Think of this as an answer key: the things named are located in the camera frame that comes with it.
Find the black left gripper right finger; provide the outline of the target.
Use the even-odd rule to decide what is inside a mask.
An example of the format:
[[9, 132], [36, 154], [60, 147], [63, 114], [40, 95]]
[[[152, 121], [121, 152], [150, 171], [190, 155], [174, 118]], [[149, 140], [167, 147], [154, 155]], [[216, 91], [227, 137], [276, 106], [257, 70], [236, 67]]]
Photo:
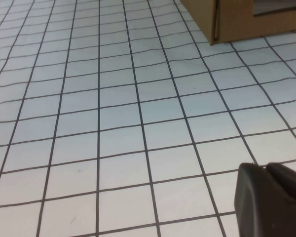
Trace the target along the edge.
[[277, 181], [277, 183], [296, 200], [296, 171], [280, 164], [269, 163], [266, 170]]

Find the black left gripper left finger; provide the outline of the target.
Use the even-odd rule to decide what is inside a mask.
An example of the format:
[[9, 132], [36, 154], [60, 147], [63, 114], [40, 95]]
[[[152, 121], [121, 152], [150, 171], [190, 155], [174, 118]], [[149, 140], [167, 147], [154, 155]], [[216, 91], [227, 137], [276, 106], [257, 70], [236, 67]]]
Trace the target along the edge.
[[240, 164], [234, 208], [241, 237], [296, 237], [296, 200], [266, 167]]

